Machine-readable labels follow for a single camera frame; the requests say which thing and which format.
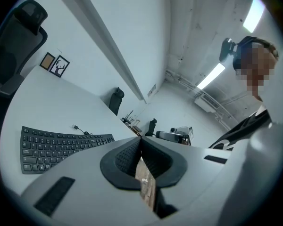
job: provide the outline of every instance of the black keyboard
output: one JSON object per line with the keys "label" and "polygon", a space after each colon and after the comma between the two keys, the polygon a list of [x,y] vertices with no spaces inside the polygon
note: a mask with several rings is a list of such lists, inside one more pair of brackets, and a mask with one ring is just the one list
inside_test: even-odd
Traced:
{"label": "black keyboard", "polygon": [[60,134],[23,126],[20,140],[22,173],[41,174],[79,151],[111,142],[114,142],[111,134]]}

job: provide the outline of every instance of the white ceiling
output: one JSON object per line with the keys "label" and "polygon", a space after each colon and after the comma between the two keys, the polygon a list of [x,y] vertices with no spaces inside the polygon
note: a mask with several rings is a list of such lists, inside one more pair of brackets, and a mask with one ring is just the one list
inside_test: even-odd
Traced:
{"label": "white ceiling", "polygon": [[[267,10],[253,33],[243,27],[252,0],[171,0],[171,41],[168,68],[199,84],[219,62],[222,41],[255,36],[283,51],[283,38]],[[235,77],[232,60],[204,90],[241,121],[260,106]]]}

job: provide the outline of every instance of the air conditioning unit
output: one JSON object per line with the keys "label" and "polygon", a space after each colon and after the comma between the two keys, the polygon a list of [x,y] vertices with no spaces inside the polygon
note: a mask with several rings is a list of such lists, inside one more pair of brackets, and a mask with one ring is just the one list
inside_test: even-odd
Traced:
{"label": "air conditioning unit", "polygon": [[206,93],[203,93],[200,97],[196,98],[194,102],[206,112],[215,113],[220,107],[219,104]]}

